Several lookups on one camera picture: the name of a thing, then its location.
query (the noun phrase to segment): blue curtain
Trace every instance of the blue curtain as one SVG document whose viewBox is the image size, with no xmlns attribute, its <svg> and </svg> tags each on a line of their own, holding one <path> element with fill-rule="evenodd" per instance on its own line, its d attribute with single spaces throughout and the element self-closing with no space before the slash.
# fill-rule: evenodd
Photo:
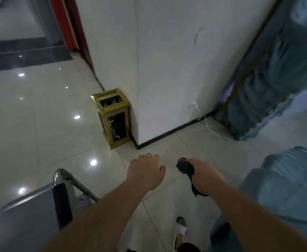
<svg viewBox="0 0 307 252">
<path fill-rule="evenodd" d="M 282 0 L 231 79 L 214 118 L 237 140 L 255 137 L 307 90 L 307 0 Z"/>
</svg>

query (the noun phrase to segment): hand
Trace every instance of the hand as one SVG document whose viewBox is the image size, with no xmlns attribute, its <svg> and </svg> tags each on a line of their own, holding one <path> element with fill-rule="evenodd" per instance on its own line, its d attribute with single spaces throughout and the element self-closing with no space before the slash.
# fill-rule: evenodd
<svg viewBox="0 0 307 252">
<path fill-rule="evenodd" d="M 194 167 L 192 183 L 194 187 L 204 195 L 210 195 L 211 188 L 218 182 L 226 182 L 225 178 L 210 163 L 199 161 L 197 159 L 187 159 Z"/>
<path fill-rule="evenodd" d="M 147 153 L 130 161 L 127 179 L 143 184 L 148 191 L 160 185 L 165 176 L 165 165 L 159 167 L 159 155 Z"/>
</svg>

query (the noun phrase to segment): gold trash can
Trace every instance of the gold trash can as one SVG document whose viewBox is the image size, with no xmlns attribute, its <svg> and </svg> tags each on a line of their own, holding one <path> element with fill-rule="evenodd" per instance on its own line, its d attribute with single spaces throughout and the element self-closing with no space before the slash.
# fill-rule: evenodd
<svg viewBox="0 0 307 252">
<path fill-rule="evenodd" d="M 91 95 L 100 115 L 110 149 L 130 141 L 129 110 L 130 102 L 118 88 Z"/>
</svg>

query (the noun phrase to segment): white cable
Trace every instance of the white cable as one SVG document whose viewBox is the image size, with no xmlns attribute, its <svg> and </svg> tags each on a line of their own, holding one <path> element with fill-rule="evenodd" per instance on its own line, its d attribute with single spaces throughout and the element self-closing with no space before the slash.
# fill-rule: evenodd
<svg viewBox="0 0 307 252">
<path fill-rule="evenodd" d="M 202 117 L 205 118 L 205 122 L 206 122 L 207 129 L 210 130 L 210 129 L 208 128 L 208 123 L 207 123 L 207 118 L 206 118 L 206 116 L 202 114 L 202 112 L 199 110 L 199 107 L 198 107 L 197 104 L 194 103 L 194 105 L 195 105 L 196 109 L 200 112 L 200 115 L 201 115 Z M 210 130 L 210 131 L 211 131 L 212 133 L 216 134 L 217 136 L 219 136 L 220 139 L 221 139 L 222 141 L 224 141 L 224 140 L 221 138 L 220 135 L 218 135 L 217 133 L 213 132 L 212 130 Z"/>
</svg>

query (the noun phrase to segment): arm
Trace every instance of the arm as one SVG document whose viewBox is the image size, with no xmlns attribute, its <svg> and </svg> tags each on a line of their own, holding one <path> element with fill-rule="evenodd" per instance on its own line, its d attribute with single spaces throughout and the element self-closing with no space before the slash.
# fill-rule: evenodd
<svg viewBox="0 0 307 252">
<path fill-rule="evenodd" d="M 193 185 L 219 206 L 246 251 L 307 251 L 307 238 L 225 182 L 209 163 L 187 160 Z"/>
<path fill-rule="evenodd" d="M 146 154 L 130 162 L 126 180 L 58 233 L 42 252 L 106 251 L 115 249 L 127 222 L 145 194 L 165 175 L 159 156 Z"/>
</svg>

